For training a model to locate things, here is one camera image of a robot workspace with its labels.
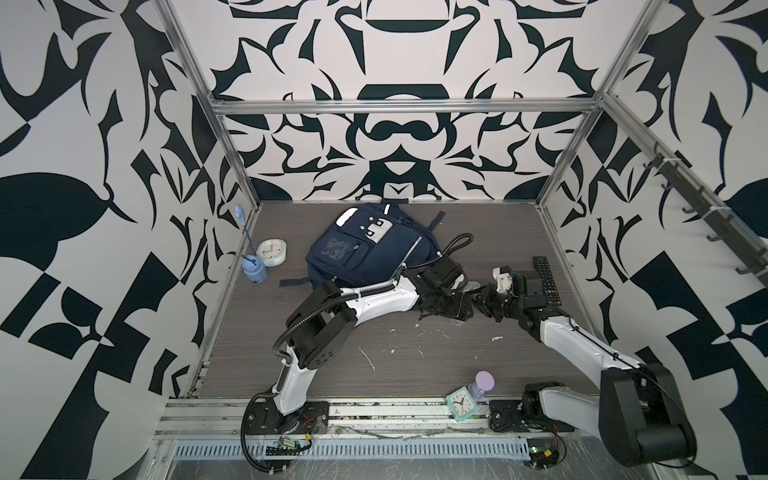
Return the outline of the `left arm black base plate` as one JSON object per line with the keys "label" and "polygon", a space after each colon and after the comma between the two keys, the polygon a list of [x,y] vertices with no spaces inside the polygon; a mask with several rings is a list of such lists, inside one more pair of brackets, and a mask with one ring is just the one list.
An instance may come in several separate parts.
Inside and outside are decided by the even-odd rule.
{"label": "left arm black base plate", "polygon": [[257,399],[245,409],[243,431],[246,435],[304,434],[326,424],[330,404],[307,402],[297,411],[283,414],[274,399]]}

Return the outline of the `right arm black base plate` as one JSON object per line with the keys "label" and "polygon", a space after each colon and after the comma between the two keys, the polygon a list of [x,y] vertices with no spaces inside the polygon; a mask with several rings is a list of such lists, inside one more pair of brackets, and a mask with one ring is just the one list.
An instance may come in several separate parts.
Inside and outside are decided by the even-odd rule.
{"label": "right arm black base plate", "polygon": [[524,423],[522,401],[512,400],[490,400],[489,406],[489,428],[497,433],[520,433],[527,432],[528,428]]}

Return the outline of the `navy blue student backpack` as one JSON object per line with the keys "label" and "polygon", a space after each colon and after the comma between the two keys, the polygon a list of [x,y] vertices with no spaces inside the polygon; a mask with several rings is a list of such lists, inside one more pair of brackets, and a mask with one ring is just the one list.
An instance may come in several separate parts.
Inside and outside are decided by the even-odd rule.
{"label": "navy blue student backpack", "polygon": [[281,287],[326,281],[354,288],[393,278],[398,268],[416,267],[438,258],[442,249],[434,230],[443,211],[423,225],[397,203],[365,203],[342,212],[311,245],[307,275],[283,279]]}

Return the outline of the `clear plastic ruler case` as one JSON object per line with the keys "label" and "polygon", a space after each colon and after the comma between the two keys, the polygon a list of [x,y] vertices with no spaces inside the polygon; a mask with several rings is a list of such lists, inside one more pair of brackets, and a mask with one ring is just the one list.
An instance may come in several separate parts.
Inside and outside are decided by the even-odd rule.
{"label": "clear plastic ruler case", "polygon": [[466,294],[472,295],[482,287],[483,285],[478,281],[468,280],[464,276],[461,276],[450,285],[448,293],[453,297],[462,297]]}

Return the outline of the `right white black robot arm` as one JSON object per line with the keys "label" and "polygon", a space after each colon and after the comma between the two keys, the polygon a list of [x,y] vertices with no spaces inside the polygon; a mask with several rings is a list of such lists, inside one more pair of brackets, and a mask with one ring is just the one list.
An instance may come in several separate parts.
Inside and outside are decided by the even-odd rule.
{"label": "right white black robot arm", "polygon": [[611,348],[549,303],[539,280],[505,269],[487,285],[464,293],[485,316],[517,321],[534,340],[559,353],[598,389],[596,396],[563,385],[541,386],[541,414],[599,439],[626,467],[659,464],[681,468],[693,462],[697,439],[671,372]]}

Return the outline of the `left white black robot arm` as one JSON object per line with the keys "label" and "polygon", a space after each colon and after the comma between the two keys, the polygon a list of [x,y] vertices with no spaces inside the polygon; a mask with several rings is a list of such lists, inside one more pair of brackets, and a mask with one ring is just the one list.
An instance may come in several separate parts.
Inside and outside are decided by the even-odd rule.
{"label": "left white black robot arm", "polygon": [[424,316],[467,320],[472,315],[468,283],[461,265],[448,256],[414,268],[401,266],[390,279],[372,285],[323,283],[297,307],[272,346],[282,364],[271,390],[275,407],[285,417],[302,410],[316,371],[366,322],[412,309]]}

